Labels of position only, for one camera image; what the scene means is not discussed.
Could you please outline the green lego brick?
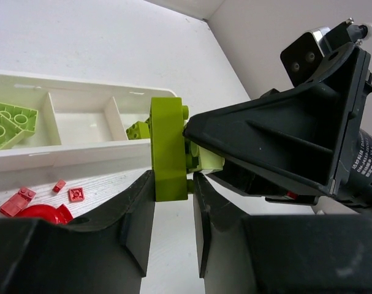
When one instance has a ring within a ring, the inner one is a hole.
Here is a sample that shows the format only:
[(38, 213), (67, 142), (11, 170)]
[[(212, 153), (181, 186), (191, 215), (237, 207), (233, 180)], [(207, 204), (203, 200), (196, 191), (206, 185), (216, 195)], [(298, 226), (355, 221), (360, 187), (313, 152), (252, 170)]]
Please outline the green lego brick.
[(157, 202), (187, 200), (194, 192), (188, 174), (224, 167), (224, 158), (183, 137), (188, 117), (189, 108), (179, 97), (151, 99), (148, 122)]
[(150, 138), (150, 119), (146, 121), (137, 121), (126, 129), (129, 140), (141, 140)]
[(24, 131), (26, 138), (35, 134), (38, 110), (0, 102), (0, 113), (18, 125)]
[(25, 138), (24, 131), (0, 113), (0, 150), (11, 149)]

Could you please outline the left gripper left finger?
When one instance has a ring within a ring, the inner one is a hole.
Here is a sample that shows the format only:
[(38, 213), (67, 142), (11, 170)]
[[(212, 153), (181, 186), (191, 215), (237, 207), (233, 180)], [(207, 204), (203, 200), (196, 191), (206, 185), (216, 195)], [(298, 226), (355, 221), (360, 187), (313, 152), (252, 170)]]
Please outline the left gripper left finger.
[(0, 218), (0, 293), (138, 293), (146, 276), (154, 173), (67, 225)]

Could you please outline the red lego pile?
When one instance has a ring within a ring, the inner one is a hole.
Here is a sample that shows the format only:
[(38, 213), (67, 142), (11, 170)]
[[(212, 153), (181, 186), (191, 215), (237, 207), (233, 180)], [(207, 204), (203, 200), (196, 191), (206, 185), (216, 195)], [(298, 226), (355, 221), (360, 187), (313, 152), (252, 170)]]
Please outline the red lego pile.
[(0, 190), (0, 217), (33, 217), (66, 225), (80, 215), (77, 210), (86, 202), (84, 186), (65, 178), (55, 177), (42, 183), (16, 180)]

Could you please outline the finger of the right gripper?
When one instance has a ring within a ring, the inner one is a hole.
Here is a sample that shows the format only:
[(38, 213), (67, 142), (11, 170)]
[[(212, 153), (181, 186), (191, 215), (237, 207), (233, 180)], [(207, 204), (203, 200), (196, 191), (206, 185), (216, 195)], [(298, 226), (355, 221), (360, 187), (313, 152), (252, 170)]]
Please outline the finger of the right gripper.
[(184, 136), (286, 190), (336, 195), (351, 169), (355, 135), (345, 136), (359, 75), (359, 49), (324, 58), (306, 83), (194, 115)]
[(208, 177), (238, 195), (264, 197), (270, 203), (314, 206), (327, 194), (324, 185), (278, 168), (252, 165), (248, 170), (226, 162), (221, 171)]

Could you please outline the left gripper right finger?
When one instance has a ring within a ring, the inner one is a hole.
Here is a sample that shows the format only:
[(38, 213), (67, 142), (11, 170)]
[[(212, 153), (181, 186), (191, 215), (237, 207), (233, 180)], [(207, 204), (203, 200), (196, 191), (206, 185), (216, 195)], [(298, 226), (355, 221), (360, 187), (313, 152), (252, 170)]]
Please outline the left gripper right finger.
[(194, 175), (207, 293), (372, 293), (372, 216), (247, 214)]

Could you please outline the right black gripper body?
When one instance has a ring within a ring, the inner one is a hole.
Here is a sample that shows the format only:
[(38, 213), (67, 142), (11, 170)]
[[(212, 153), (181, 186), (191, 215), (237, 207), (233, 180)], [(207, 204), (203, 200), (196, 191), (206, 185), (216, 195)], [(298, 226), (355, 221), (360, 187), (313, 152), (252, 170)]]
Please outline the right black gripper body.
[(347, 43), (259, 115), (260, 134), (282, 146), (278, 169), (324, 185), (326, 196), (356, 211), (372, 211), (372, 137), (360, 128), (372, 93), (369, 63)]

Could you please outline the white divided container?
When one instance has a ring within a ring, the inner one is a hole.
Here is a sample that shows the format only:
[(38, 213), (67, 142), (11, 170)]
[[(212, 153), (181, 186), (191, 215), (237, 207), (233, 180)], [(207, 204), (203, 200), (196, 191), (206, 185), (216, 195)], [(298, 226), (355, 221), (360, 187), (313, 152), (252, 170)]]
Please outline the white divided container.
[(169, 89), (139, 88), (0, 70), (0, 103), (37, 110), (35, 134), (0, 150), (0, 190), (55, 182), (54, 169), (102, 175), (150, 166), (150, 142), (126, 131), (144, 121), (153, 97)]

